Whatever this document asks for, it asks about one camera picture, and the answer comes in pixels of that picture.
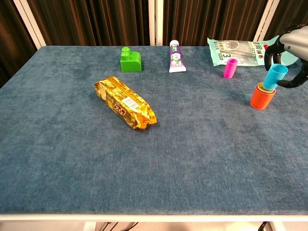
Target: floor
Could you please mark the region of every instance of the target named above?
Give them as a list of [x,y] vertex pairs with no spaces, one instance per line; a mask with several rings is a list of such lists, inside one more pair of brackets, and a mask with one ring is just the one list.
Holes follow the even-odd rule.
[[[109,224],[110,231],[115,223]],[[133,223],[118,223],[113,231],[123,231]],[[257,231],[261,222],[195,222],[195,223],[139,223],[131,231]],[[95,231],[101,231],[106,223],[97,223]],[[285,231],[308,231],[308,222],[284,222]],[[88,231],[84,222],[41,221],[0,223],[0,231]]]

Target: table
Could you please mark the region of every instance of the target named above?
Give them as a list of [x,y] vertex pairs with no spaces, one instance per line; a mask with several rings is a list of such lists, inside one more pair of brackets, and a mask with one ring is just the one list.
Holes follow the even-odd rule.
[[[169,47],[130,48],[142,72],[121,73],[121,47],[43,47],[0,89],[0,219],[308,220],[308,85],[258,111],[262,66],[225,79],[208,47],[182,47],[170,74]],[[158,123],[108,108],[93,86],[109,75]]]

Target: curtain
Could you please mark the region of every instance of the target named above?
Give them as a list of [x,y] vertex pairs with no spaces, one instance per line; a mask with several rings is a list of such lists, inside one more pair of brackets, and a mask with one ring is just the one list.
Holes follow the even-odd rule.
[[293,24],[308,25],[307,5],[307,0],[280,0],[265,35],[265,40],[281,34],[287,27]]
[[150,45],[148,0],[28,0],[47,45]]
[[0,7],[0,88],[37,50],[28,30],[11,0]]
[[207,46],[210,39],[253,40],[267,0],[164,0],[163,45]]

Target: green lego brick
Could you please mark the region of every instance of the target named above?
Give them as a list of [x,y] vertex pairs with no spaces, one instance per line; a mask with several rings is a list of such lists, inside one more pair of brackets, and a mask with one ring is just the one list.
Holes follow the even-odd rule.
[[122,72],[141,71],[141,55],[139,52],[130,51],[129,47],[121,50],[121,70]]

